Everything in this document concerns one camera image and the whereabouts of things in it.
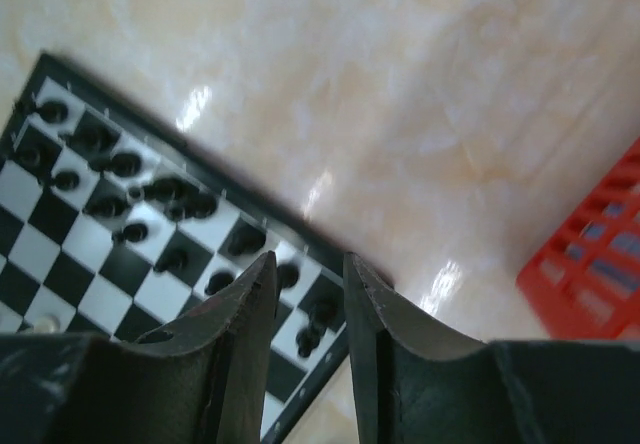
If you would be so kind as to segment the black and grey chessboard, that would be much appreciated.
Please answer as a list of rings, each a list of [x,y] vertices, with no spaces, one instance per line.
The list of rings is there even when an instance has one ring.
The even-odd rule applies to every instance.
[[[1,136],[1,330],[131,341],[273,252],[282,288],[260,437],[281,443],[345,361],[345,251],[59,57]]]

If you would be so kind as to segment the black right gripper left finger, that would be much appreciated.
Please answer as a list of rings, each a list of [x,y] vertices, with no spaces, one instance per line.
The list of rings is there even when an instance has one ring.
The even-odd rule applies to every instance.
[[[278,305],[276,258],[132,343],[1,339],[5,443],[256,443]]]

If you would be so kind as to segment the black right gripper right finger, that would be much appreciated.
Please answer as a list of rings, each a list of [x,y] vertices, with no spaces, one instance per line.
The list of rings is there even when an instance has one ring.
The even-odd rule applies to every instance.
[[[344,259],[344,309],[363,443],[635,443],[635,341],[464,335]]]

